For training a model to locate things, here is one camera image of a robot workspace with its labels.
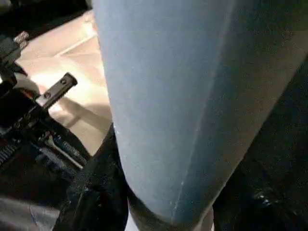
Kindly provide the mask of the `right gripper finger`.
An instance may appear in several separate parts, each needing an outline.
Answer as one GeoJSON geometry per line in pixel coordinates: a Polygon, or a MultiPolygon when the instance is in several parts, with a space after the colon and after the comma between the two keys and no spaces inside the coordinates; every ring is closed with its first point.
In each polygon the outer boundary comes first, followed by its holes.
{"type": "Polygon", "coordinates": [[[128,185],[110,126],[96,154],[66,192],[55,231],[123,231],[128,220],[128,185]]]}

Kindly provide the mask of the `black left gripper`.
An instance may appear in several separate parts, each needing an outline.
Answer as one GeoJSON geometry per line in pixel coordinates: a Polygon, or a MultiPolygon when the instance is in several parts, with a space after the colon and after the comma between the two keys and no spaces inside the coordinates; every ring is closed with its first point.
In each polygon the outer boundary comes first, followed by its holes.
{"type": "Polygon", "coordinates": [[[21,51],[27,46],[29,34],[21,32],[14,38],[1,35],[0,37],[0,157],[7,159],[14,151],[20,139],[33,139],[35,144],[54,142],[56,147],[71,158],[78,159],[78,150],[66,140],[59,129],[47,126],[46,138],[35,136],[35,125],[46,125],[48,109],[59,101],[77,80],[66,73],[59,81],[42,95],[30,87],[18,86],[20,81],[17,74],[25,75],[23,69],[16,64],[21,51]]]}

